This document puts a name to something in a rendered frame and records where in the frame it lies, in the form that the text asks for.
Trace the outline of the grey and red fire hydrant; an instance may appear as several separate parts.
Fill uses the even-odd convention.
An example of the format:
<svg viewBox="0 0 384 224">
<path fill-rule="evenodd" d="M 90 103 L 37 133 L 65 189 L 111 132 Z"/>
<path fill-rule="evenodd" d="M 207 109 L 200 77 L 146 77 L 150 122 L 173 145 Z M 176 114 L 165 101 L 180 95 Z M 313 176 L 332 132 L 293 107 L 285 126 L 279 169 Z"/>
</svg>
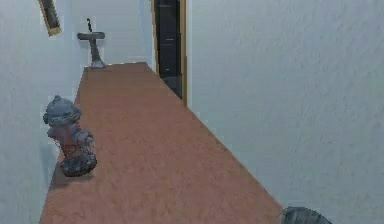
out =
<svg viewBox="0 0 384 224">
<path fill-rule="evenodd" d="M 64 155 L 60 168 L 66 177 L 79 177 L 97 165 L 94 137 L 82 129 L 81 109 L 67 98 L 56 95 L 47 105 L 43 121 L 49 126 L 47 135 L 59 144 Z"/>
</svg>

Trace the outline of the grey rounded object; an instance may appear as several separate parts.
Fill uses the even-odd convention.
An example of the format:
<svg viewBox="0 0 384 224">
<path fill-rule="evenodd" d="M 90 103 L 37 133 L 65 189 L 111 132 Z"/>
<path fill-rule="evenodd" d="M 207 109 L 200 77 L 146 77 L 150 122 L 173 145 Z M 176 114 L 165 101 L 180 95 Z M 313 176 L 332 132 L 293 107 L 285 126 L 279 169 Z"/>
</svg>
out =
<svg viewBox="0 0 384 224">
<path fill-rule="evenodd" d="M 332 224 L 326 217 L 306 207 L 285 208 L 279 215 L 279 224 Z"/>
</svg>

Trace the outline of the dark doorway with wooden frame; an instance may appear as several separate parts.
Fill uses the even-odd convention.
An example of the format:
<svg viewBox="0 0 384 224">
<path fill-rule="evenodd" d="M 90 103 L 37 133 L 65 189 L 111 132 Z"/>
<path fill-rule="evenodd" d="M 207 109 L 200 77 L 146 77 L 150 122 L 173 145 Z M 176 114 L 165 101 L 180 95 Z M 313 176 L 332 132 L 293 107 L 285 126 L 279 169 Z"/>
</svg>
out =
<svg viewBox="0 0 384 224">
<path fill-rule="evenodd" d="M 187 105 L 186 0 L 151 0 L 156 72 Z"/>
</svg>

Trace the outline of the grey pedestal stand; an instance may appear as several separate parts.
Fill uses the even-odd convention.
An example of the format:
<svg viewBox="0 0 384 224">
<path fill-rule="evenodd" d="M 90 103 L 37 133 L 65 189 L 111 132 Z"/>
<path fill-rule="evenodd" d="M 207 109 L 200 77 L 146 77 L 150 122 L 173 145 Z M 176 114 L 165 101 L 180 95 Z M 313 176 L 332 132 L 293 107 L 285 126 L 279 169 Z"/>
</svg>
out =
<svg viewBox="0 0 384 224">
<path fill-rule="evenodd" d="M 91 48 L 91 68 L 105 68 L 106 64 L 102 61 L 100 53 L 97 46 L 98 40 L 103 40 L 105 38 L 104 32 L 88 32 L 88 33 L 78 33 L 77 38 L 79 40 L 85 40 L 90 43 Z"/>
</svg>

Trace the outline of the gold framed wall picture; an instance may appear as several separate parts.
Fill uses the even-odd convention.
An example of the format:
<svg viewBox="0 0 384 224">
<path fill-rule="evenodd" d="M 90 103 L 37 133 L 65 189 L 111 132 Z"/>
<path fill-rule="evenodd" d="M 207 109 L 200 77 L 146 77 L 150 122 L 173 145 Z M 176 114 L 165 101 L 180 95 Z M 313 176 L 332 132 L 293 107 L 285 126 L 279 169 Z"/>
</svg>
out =
<svg viewBox="0 0 384 224">
<path fill-rule="evenodd" d="M 54 0 L 37 0 L 42 12 L 45 26 L 49 36 L 61 32 L 59 17 L 55 8 Z"/>
</svg>

